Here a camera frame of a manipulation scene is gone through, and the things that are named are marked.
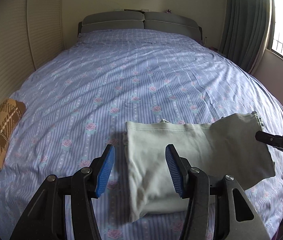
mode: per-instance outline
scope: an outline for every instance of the window frame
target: window frame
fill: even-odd
[[[270,19],[270,30],[269,30],[267,49],[269,49],[274,54],[276,54],[278,57],[283,59],[283,55],[281,55],[280,53],[272,49],[273,42],[274,42],[274,34],[275,34],[275,0],[272,0],[272,12],[271,12],[271,19]]]

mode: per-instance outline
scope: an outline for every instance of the metal screw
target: metal screw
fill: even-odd
[[[83,167],[80,171],[81,173],[88,174],[91,173],[92,169],[89,167]]]
[[[191,167],[190,172],[196,174],[199,173],[199,169],[197,167]]]
[[[229,180],[229,181],[233,181],[234,180],[234,177],[231,176],[231,175],[228,175],[228,174],[225,176],[225,178],[226,178],[226,180]]]
[[[56,179],[56,176],[55,175],[49,175],[48,177],[47,177],[47,180],[49,181],[49,182],[52,182],[52,181],[54,181]]]

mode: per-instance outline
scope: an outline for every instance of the folded garment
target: folded garment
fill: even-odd
[[[231,174],[244,190],[275,176],[267,145],[255,139],[262,127],[256,112],[205,124],[126,122],[131,221],[146,213],[187,210],[188,199],[179,198],[170,177],[165,159],[168,144],[208,175]]]

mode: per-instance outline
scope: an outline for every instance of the light green garment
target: light green garment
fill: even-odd
[[[267,145],[255,139],[262,125],[256,112],[232,114],[213,124],[126,122],[131,221],[146,213],[187,210],[188,199],[179,198],[172,184],[165,159],[168,144],[208,175],[231,174],[244,190],[275,176]]]

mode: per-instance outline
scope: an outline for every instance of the headboard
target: headboard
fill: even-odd
[[[150,29],[167,33],[177,33],[190,37],[202,44],[202,28],[187,17],[142,11],[113,11],[86,16],[78,24],[78,33],[96,30],[116,29]]]

